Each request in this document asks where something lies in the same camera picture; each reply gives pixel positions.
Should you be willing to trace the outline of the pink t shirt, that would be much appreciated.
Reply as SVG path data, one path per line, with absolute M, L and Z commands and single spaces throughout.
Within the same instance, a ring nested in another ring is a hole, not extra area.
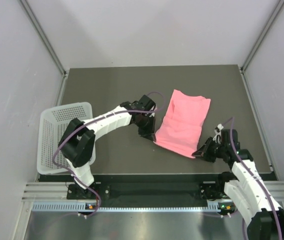
M 166 150 L 193 159 L 210 104 L 209 98 L 189 96 L 175 89 L 162 124 L 155 133 L 154 143 Z

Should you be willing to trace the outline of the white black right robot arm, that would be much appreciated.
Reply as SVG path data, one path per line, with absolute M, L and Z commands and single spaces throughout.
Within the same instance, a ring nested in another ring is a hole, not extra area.
M 241 148 L 238 132 L 219 124 L 193 156 L 213 163 L 222 159 L 230 168 L 215 184 L 202 183 L 200 196 L 208 201 L 229 198 L 246 224 L 248 240 L 284 240 L 284 209 L 267 189 L 251 153 Z

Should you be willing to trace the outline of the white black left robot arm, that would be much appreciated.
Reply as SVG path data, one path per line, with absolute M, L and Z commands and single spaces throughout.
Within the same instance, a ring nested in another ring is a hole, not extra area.
M 140 100 L 123 102 L 96 118 L 74 118 L 69 122 L 58 143 L 58 151 L 66 159 L 80 195 L 88 199 L 96 191 L 90 167 L 96 141 L 118 128 L 132 124 L 138 127 L 140 137 L 155 141 L 156 110 L 156 103 L 143 95 Z

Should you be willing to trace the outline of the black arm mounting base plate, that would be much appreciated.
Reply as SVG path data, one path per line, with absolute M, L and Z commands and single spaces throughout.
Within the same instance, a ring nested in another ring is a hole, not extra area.
M 93 200 L 104 207 L 192 207 L 224 199 L 222 174 L 96 174 L 90 189 L 76 183 L 68 200 Z

